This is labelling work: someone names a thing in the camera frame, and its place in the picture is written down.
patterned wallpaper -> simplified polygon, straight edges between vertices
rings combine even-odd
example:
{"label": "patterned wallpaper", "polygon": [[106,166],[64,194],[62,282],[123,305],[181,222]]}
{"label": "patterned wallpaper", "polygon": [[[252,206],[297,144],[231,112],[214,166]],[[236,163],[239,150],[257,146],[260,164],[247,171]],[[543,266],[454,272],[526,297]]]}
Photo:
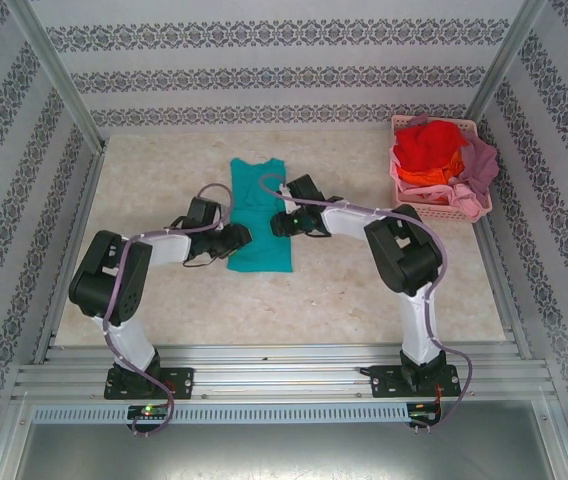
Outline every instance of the patterned wallpaper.
{"label": "patterned wallpaper", "polygon": [[102,134],[374,128],[463,112],[522,0],[32,5]]}
{"label": "patterned wallpaper", "polygon": [[40,339],[92,158],[0,0],[0,423]]}
{"label": "patterned wallpaper", "polygon": [[548,2],[486,119],[502,168],[491,227],[529,344],[549,361],[568,417],[568,1]]}

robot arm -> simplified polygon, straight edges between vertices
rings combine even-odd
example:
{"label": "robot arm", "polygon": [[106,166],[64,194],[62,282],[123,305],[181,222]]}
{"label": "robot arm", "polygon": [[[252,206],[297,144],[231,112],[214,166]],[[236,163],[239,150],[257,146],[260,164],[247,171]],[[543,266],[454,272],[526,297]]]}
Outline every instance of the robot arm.
{"label": "robot arm", "polygon": [[[211,225],[220,214],[221,206],[218,203],[195,197],[187,215],[177,218],[161,232],[162,235],[147,235],[131,244],[115,307],[108,319],[108,330],[104,332],[120,354],[115,356],[117,374],[129,377],[122,382],[128,385],[125,391],[146,391],[152,387],[132,372],[122,357],[152,377],[160,376],[159,355],[147,340],[135,316],[142,300],[148,269],[169,263],[192,266],[188,262],[202,254],[208,254],[212,262],[228,257],[251,241],[248,229],[238,224],[220,225],[216,229],[198,233],[180,233],[177,230]],[[84,315],[92,317],[100,329],[126,242],[127,239],[116,233],[105,230],[98,232],[71,281],[70,301],[78,305]]]}
{"label": "robot arm", "polygon": [[[280,190],[292,199],[285,201],[286,211],[271,220],[275,235],[348,235],[368,242],[380,277],[401,299],[402,376],[414,391],[429,385],[446,367],[445,353],[433,343],[426,327],[429,308],[436,335],[434,302],[427,304],[424,295],[442,265],[441,253],[430,235],[412,223],[350,205],[339,197],[328,199],[333,206],[298,205],[293,199],[326,201],[308,175],[282,185]],[[408,205],[394,212],[420,220]]]}

beige table surface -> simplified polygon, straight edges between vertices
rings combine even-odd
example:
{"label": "beige table surface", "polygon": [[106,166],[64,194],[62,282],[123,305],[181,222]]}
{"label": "beige table surface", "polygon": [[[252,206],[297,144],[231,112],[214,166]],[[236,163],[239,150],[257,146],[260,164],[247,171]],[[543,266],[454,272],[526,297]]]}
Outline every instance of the beige table surface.
{"label": "beige table surface", "polygon": [[[124,236],[186,213],[203,185],[230,185],[229,161],[286,162],[288,179],[311,174],[326,197],[391,205],[388,133],[370,131],[120,135],[111,138],[80,257],[98,230]],[[226,202],[224,192],[211,197]],[[444,341],[504,339],[470,224],[427,220],[442,237],[449,273],[436,293]],[[149,340],[174,344],[401,342],[398,297],[382,283],[368,245],[349,237],[295,237],[294,273],[237,273],[226,262],[149,271],[138,310]],[[67,301],[57,345],[102,345],[93,322]]]}

plastic laundry basket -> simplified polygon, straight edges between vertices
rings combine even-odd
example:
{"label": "plastic laundry basket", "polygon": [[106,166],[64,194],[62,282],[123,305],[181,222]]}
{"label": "plastic laundry basket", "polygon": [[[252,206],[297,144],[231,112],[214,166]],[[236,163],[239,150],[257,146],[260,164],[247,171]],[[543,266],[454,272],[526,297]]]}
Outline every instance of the plastic laundry basket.
{"label": "plastic laundry basket", "polygon": [[[393,146],[395,145],[395,132],[406,128],[408,126],[409,120],[414,118],[411,115],[393,115],[391,117],[391,166],[393,165],[393,160],[396,158],[395,154],[393,153]],[[477,125],[472,120],[457,120],[453,118],[438,118],[438,117],[429,117],[428,121],[432,122],[433,120],[442,120],[444,122],[451,122],[454,123],[459,127],[460,130],[466,132],[473,132],[477,135]],[[491,201],[490,193],[486,196],[487,199],[487,210],[491,211],[493,208],[493,202]],[[449,220],[460,220],[463,222],[473,222],[468,215],[464,212],[460,211],[458,207],[453,207],[451,205],[443,205],[437,203],[429,203],[424,200],[422,197],[417,195],[406,195],[405,193],[400,192],[398,186],[393,182],[393,205],[394,207],[398,207],[402,204],[409,204],[420,215],[420,217],[429,217],[429,218],[447,218]]]}

red clothing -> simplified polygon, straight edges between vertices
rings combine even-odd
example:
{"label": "red clothing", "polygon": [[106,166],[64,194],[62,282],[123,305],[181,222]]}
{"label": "red clothing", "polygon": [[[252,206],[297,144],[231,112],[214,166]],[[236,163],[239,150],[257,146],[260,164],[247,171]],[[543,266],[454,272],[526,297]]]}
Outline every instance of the red clothing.
{"label": "red clothing", "polygon": [[425,172],[408,172],[402,167],[397,167],[397,175],[406,183],[416,187],[431,187],[433,185],[448,185],[451,177],[457,177],[464,171],[462,154],[456,151],[448,165],[442,168],[431,168]]}
{"label": "red clothing", "polygon": [[429,172],[450,165],[453,155],[466,146],[460,129],[451,122],[434,120],[395,134],[393,153],[407,172]]}

